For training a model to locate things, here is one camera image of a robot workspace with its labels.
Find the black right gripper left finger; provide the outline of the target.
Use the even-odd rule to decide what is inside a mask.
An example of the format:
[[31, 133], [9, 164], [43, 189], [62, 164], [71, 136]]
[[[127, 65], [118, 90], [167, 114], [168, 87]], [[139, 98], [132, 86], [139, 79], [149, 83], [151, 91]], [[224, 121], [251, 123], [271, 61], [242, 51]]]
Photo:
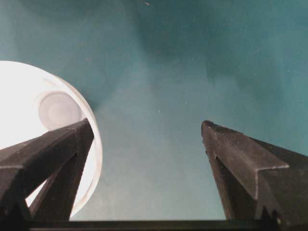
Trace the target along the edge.
[[69, 220], [93, 139], [84, 119], [2, 149], [0, 219]]

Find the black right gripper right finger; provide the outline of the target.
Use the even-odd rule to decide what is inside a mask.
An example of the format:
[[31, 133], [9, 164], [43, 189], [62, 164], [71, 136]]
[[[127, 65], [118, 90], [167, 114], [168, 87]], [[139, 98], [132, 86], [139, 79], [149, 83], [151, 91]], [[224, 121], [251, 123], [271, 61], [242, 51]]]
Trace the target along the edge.
[[308, 221], [308, 158], [211, 121], [201, 135], [227, 219]]

